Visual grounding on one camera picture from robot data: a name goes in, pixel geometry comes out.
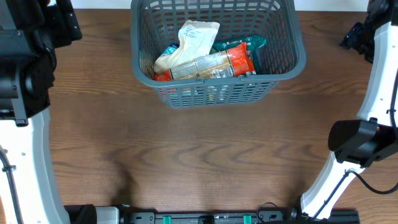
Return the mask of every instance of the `white background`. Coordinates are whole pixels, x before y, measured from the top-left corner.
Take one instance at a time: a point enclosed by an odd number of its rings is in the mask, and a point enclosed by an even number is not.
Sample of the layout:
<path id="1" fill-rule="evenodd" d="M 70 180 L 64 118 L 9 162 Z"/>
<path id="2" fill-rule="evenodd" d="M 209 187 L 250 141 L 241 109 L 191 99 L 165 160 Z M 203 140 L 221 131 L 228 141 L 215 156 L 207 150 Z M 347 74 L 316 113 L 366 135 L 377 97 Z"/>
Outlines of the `white background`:
<path id="1" fill-rule="evenodd" d="M 129 9 L 132 0 L 72 0 L 76 9 Z M 300 11 L 366 11 L 369 0 L 294 0 Z"/>

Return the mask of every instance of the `plastic basket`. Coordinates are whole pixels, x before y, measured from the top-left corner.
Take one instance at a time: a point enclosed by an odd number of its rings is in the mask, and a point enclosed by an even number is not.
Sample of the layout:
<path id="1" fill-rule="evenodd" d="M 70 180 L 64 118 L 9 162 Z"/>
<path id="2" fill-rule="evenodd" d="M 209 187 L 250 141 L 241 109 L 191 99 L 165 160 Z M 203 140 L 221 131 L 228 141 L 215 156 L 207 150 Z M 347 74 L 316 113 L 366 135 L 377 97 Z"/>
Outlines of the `plastic basket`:
<path id="1" fill-rule="evenodd" d="M 307 61 L 294 0 L 133 0 L 132 69 L 172 107 L 250 103 L 264 98 L 281 80 L 296 77 Z M 267 45 L 257 50 L 270 75 L 209 80 L 153 80 L 153 64 L 186 20 L 219 22 L 217 40 L 258 34 Z"/>

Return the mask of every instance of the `wooden surface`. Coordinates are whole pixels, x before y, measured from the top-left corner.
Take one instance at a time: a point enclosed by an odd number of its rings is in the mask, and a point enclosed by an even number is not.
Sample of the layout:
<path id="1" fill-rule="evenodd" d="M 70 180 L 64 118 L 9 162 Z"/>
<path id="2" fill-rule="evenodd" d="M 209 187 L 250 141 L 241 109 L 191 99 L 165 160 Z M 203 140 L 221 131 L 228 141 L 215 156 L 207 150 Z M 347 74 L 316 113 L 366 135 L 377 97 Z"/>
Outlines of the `wooden surface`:
<path id="1" fill-rule="evenodd" d="M 371 65 L 338 43 L 365 14 L 299 12 L 305 71 L 251 105 L 173 110 L 131 72 L 130 13 L 78 10 L 84 39 L 57 50 L 50 147 L 63 202 L 160 212 L 288 207 L 328 157 L 335 121 L 354 119 Z M 364 178 L 397 181 L 397 156 Z M 398 194 L 355 180 L 336 204 L 363 223 L 396 223 Z"/>

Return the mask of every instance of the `green tape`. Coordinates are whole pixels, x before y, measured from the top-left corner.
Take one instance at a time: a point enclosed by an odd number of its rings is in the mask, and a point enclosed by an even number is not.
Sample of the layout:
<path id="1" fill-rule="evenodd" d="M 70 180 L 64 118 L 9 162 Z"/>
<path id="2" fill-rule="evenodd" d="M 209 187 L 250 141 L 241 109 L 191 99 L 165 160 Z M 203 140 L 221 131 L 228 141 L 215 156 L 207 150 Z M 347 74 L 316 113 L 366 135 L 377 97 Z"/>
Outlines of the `green tape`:
<path id="1" fill-rule="evenodd" d="M 243 216 L 243 224 L 251 224 L 251 215 Z"/>
<path id="2" fill-rule="evenodd" d="M 163 224 L 172 224 L 172 217 L 163 217 Z"/>

